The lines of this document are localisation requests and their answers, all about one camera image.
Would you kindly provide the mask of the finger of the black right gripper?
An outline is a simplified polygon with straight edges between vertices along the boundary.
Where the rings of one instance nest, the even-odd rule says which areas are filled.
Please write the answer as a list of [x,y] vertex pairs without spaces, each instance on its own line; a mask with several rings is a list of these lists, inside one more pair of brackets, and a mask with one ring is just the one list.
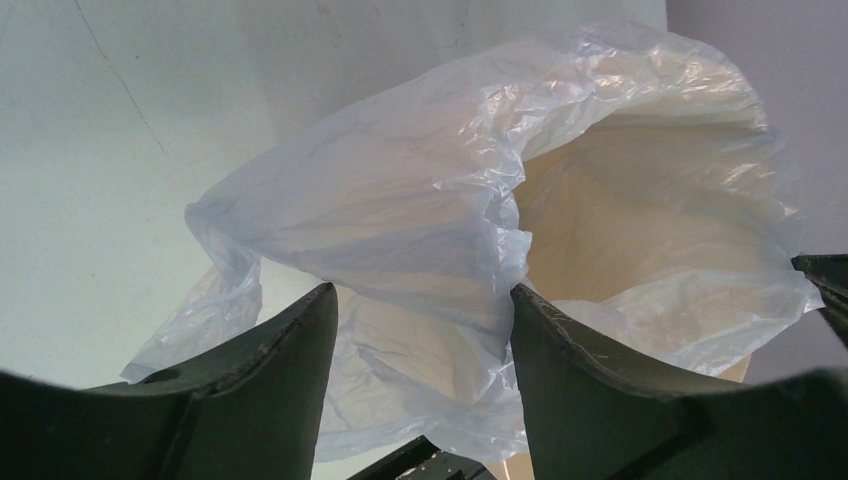
[[819,290],[824,302],[819,312],[847,347],[847,255],[799,255],[792,265]]

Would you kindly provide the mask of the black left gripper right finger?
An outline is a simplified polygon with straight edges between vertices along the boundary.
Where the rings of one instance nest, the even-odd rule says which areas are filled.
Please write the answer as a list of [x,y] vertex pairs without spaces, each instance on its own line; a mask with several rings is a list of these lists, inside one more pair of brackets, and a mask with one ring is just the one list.
[[539,479],[843,479],[847,374],[697,374],[512,290],[511,347]]

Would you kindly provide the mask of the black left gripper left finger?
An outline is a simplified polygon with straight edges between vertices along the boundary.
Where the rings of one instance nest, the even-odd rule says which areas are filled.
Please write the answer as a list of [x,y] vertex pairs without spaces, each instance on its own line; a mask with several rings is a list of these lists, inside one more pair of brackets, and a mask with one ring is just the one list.
[[5,479],[307,479],[338,322],[333,285],[135,384],[1,377]]

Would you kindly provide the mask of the cream plastic trash bin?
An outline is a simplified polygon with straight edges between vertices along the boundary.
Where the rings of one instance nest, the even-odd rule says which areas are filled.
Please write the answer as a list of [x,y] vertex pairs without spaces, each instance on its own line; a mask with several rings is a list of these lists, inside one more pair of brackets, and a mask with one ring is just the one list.
[[615,114],[500,161],[479,202],[438,189],[409,147],[354,155],[335,192],[352,253],[317,460],[416,436],[484,462],[525,451],[519,283],[644,354],[733,367],[807,302],[763,214],[772,151],[764,131]]

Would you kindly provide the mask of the translucent blue trash bag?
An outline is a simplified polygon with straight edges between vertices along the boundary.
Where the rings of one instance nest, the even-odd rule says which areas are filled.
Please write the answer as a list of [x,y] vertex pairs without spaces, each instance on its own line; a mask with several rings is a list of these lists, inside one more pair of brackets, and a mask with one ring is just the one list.
[[822,304],[795,270],[795,164],[715,48],[635,24],[441,65],[263,153],[185,211],[211,270],[139,381],[253,327],[282,264],[334,283],[316,457],[423,435],[481,462],[528,441],[520,283],[643,354],[717,376]]

